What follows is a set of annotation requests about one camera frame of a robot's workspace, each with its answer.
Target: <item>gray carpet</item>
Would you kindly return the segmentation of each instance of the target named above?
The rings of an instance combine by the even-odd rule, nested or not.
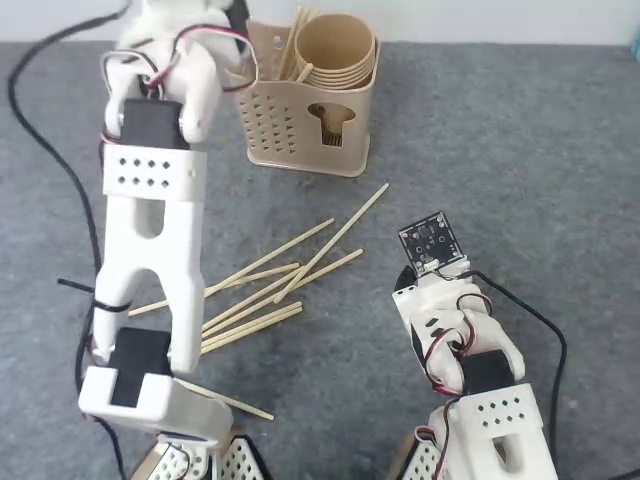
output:
[[[53,48],[20,87],[27,115],[79,172],[102,232],[96,154],[106,44]],[[0,76],[24,50],[0,46]],[[208,283],[320,221],[342,223],[392,188],[335,248],[366,256],[291,298],[294,320],[207,355],[195,381],[264,408],[236,413],[277,479],[384,478],[432,393],[390,298],[406,263],[396,230],[444,209],[475,266],[566,332],[562,479],[640,465],[640,65],[626,48],[384,45],[367,171],[355,180],[259,168],[231,102],[208,144]],[[78,413],[73,351],[92,282],[78,198],[0,99],[0,463],[2,478],[116,478],[106,436]],[[329,232],[274,262],[305,260]],[[207,315],[253,291],[225,292]],[[160,298],[148,279],[139,303]],[[555,337],[495,296],[547,415]],[[166,313],[141,325],[167,326]],[[121,435],[131,470],[151,438]]]

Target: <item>beige perforated container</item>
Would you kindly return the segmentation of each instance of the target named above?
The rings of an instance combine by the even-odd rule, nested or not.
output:
[[[257,165],[356,177],[369,154],[371,95],[378,68],[351,90],[324,90],[277,77],[288,28],[248,22],[261,80],[237,103],[249,160]]]

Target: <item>stack of paper cups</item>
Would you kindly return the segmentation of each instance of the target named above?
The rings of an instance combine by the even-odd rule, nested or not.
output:
[[[295,55],[304,81],[327,90],[366,85],[375,64],[376,40],[362,20],[351,15],[321,15],[296,34]]]

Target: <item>white robotic arm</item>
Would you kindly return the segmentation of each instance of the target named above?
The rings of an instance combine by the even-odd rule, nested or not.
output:
[[[518,384],[522,354],[491,317],[491,300],[471,278],[458,278],[470,263],[446,217],[400,237],[412,267],[393,299],[427,378],[451,400],[416,429],[398,478],[557,480],[533,390]]]
[[[241,64],[236,40],[253,54],[243,35],[230,29],[234,19],[244,25],[247,14],[240,1],[146,0],[122,48],[103,59],[110,94],[103,134],[107,221],[93,341],[94,355],[106,366],[88,368],[78,404],[88,415],[169,444],[166,455],[176,461],[158,467],[168,469],[160,472],[167,479],[225,478],[219,464],[232,426],[229,407],[173,376],[193,371],[200,357],[207,156],[198,144],[230,87],[224,71]],[[164,203],[158,235],[151,229],[153,202]],[[170,332],[127,325],[144,270],[160,279]],[[248,448],[246,440],[237,441]],[[254,461],[249,450],[247,462]],[[254,474],[262,478],[258,469]]]

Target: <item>black circuit board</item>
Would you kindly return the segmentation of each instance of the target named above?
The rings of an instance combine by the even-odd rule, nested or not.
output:
[[[403,228],[398,236],[418,277],[464,257],[443,212]]]

